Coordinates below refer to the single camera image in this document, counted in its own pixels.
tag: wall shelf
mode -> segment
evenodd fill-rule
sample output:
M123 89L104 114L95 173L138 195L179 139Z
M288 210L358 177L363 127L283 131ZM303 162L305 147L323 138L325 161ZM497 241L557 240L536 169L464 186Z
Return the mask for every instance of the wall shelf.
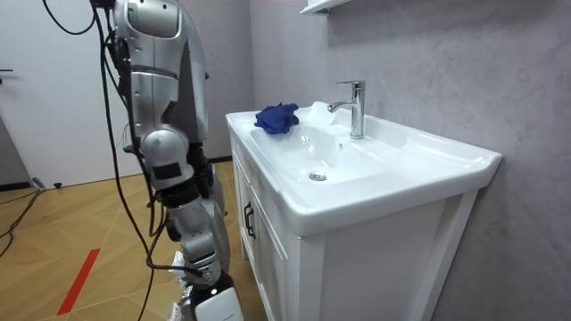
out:
M307 6L300 14L324 14L329 15L331 8L344 4L350 0L309 0Z

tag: black handle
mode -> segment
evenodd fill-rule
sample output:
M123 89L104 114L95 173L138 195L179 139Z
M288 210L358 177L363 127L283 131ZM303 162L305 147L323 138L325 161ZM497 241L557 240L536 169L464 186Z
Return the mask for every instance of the black handle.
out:
M13 70L0 70L0 72L12 72Z
M248 209L252 208L252 203L248 202L248 205L244 206L244 222L246 222L246 226L248 226L248 217L246 215L246 212L248 211Z
M253 214L252 204L248 202L248 205L244 207L244 222L246 224L246 229L248 230L248 235L256 239L256 234L253 232L253 226L250 224L250 216Z

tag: floor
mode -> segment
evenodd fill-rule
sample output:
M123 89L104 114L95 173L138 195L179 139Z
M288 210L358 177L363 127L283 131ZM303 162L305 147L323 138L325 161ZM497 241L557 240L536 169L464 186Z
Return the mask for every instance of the floor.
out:
M236 189L232 163L216 164L223 180L228 215L225 221L232 247L230 275L240 295L244 319L267 320L247 260L242 259L236 215ZM148 228L146 189L140 176L122 178L131 211L140 226ZM0 193L0 202L31 190ZM29 198L0 205L2 233L21 214ZM133 227L120 205L114 181L65 187L40 195L15 230L10 250L0 259L0 320L6 321L110 321L137 320L150 270ZM0 240L0 249L7 244ZM154 261L170 264L178 249L164 235ZM58 316L77 290L79 271L87 257L95 256L87 280L69 313ZM144 321L164 321L181 289L174 275L155 273Z

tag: baseboard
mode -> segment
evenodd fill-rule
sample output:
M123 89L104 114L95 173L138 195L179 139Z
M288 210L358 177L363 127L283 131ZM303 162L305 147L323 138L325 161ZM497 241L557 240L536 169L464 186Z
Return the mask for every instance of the baseboard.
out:
M0 185L0 192L15 191L19 189L31 188L32 185L29 182L13 183Z
M215 157L215 158L208 159L208 161L209 161L211 164L214 164L214 163L217 163L217 162L232 161L232 156Z

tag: blue towel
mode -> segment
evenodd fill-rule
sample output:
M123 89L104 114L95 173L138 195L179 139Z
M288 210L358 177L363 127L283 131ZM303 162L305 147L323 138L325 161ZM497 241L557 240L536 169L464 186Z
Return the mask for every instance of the blue towel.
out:
M271 135L286 134L292 125L299 124L299 120L294 115L294 111L299 107L295 103L278 106L269 106L256 114L254 126L263 128Z

